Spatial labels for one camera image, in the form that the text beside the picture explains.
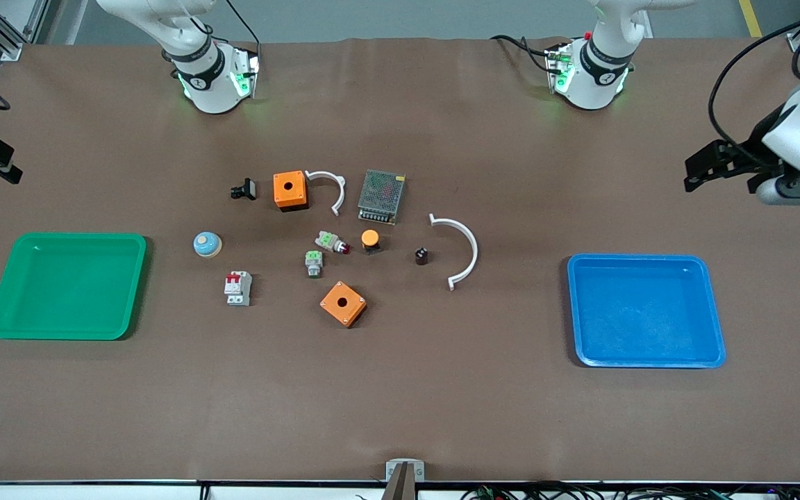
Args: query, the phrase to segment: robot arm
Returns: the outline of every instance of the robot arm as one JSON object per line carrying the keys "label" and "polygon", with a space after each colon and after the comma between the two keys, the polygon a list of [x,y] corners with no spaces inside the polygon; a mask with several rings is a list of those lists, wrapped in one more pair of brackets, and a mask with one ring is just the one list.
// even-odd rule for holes
{"label": "robot arm", "polygon": [[628,64],[644,39],[641,10],[670,10],[697,0],[587,0],[597,11],[591,38],[581,38],[547,55],[549,87],[584,110],[606,107],[622,91]]}
{"label": "robot arm", "polygon": [[800,85],[769,114],[746,142],[714,140],[685,162],[685,190],[707,181],[755,174],[749,192],[768,205],[800,205]]}
{"label": "robot arm", "polygon": [[125,19],[153,38],[169,55],[188,55],[206,44],[208,35],[198,31],[200,21],[191,16],[204,14],[214,0],[98,0],[107,13]]}
{"label": "robot arm", "polygon": [[178,80],[200,111],[224,113],[254,94],[258,54],[216,42],[195,16],[215,0],[98,0],[107,13],[150,35],[178,70]]}

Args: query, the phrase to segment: plastic tray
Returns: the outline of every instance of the plastic tray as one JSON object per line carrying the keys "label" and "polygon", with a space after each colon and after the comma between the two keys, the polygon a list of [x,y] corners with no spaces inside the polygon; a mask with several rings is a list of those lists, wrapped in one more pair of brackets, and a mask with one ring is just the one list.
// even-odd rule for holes
{"label": "plastic tray", "polygon": [[19,237],[0,284],[0,339],[120,338],[129,328],[146,249],[137,234]]}
{"label": "plastic tray", "polygon": [[697,257],[581,253],[567,271],[576,354],[586,365],[724,364],[708,268]]}

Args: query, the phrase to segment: yellow floor stripe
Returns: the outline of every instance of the yellow floor stripe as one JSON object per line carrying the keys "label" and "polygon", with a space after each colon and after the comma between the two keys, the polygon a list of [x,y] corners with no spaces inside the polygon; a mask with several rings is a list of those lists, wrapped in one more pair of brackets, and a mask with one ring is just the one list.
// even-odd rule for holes
{"label": "yellow floor stripe", "polygon": [[752,8],[750,0],[740,0],[740,10],[746,19],[746,26],[749,27],[749,35],[752,38],[761,37],[761,26],[758,25],[758,18],[755,17],[755,9]]}

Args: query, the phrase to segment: white semicircular bracket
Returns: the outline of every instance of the white semicircular bracket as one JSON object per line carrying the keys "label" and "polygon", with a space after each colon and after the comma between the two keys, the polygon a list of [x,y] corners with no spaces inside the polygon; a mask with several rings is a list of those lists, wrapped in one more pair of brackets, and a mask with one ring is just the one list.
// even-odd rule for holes
{"label": "white semicircular bracket", "polygon": [[450,291],[455,290],[455,284],[462,281],[463,279],[467,278],[467,275],[470,275],[472,270],[474,269],[474,265],[477,262],[477,240],[474,238],[473,232],[466,225],[461,224],[459,221],[454,221],[453,219],[435,219],[434,213],[429,213],[428,218],[431,219],[431,226],[450,226],[451,228],[456,228],[457,230],[461,231],[465,238],[470,241],[471,243],[471,252],[473,256],[471,256],[471,263],[467,265],[462,272],[458,273],[455,276],[449,276],[447,281],[450,284]]}
{"label": "white semicircular bracket", "polygon": [[329,179],[330,181],[335,181],[339,185],[339,200],[335,202],[333,205],[333,213],[336,217],[339,216],[339,208],[342,207],[342,203],[344,203],[344,185],[345,180],[344,177],[340,175],[333,174],[331,172],[308,172],[307,170],[304,171],[304,174],[308,177],[309,181],[313,181],[314,179]]}

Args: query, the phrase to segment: gray floor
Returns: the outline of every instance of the gray floor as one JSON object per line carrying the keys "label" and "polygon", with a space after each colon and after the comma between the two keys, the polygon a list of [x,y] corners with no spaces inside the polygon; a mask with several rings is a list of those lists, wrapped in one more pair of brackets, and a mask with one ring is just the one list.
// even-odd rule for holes
{"label": "gray floor", "polygon": [[[582,0],[235,0],[264,42],[331,42],[345,38],[489,38],[499,33],[545,38],[580,35],[594,12]],[[800,19],[800,0],[753,0],[764,32]],[[695,6],[653,12],[661,38],[748,37],[738,0],[702,0]],[[202,18],[222,37],[248,40],[226,2]],[[149,44],[127,22],[89,0],[77,44]]]}

